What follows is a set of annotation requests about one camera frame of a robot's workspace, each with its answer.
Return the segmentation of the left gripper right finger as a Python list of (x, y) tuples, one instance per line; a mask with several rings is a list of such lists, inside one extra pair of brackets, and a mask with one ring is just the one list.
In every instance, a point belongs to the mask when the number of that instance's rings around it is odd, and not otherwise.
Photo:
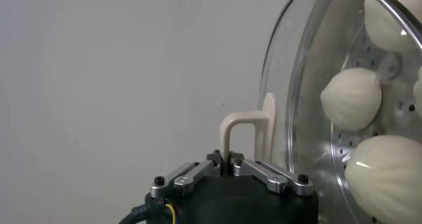
[(246, 159), (241, 153), (229, 151), (227, 170), (230, 182), (245, 190), (257, 186), (277, 195), (292, 192), (308, 197), (314, 194), (314, 185), (306, 174), (295, 174), (266, 161)]

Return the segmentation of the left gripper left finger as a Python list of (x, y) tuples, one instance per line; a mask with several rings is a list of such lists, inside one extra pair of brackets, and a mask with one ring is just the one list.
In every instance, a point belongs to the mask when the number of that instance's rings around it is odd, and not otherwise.
[(204, 177), (219, 177), (222, 165), (219, 150), (208, 154), (202, 162), (185, 162), (170, 173), (155, 177), (150, 186), (150, 195), (153, 198), (165, 198), (172, 192), (189, 194)]

